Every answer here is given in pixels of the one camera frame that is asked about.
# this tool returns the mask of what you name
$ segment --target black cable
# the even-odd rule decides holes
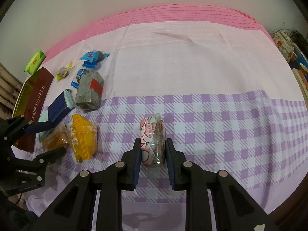
[[[21,194],[20,194],[20,197],[19,197],[18,201],[16,201],[15,205],[17,205],[17,204],[19,203],[19,201],[20,201],[22,195],[23,195],[23,194],[21,193]]]

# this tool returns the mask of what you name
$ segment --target green package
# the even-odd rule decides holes
[[[43,51],[39,50],[38,52],[36,52],[25,67],[24,72],[26,71],[30,75],[33,75],[38,70],[45,57],[46,55],[43,53]]]

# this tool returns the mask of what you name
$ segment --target yellow snack package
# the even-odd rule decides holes
[[[97,125],[79,114],[72,115],[72,118],[70,136],[76,160],[90,160],[97,151]]]

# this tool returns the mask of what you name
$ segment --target pink wrapper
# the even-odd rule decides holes
[[[163,119],[154,114],[140,122],[141,161],[147,168],[165,165],[165,134]]]

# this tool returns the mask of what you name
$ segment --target pink striped border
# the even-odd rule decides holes
[[[209,21],[245,30],[261,30],[271,40],[265,28],[249,15],[231,8],[212,5],[167,4],[130,10],[95,22],[52,46],[44,63],[74,44],[130,24],[162,21]]]

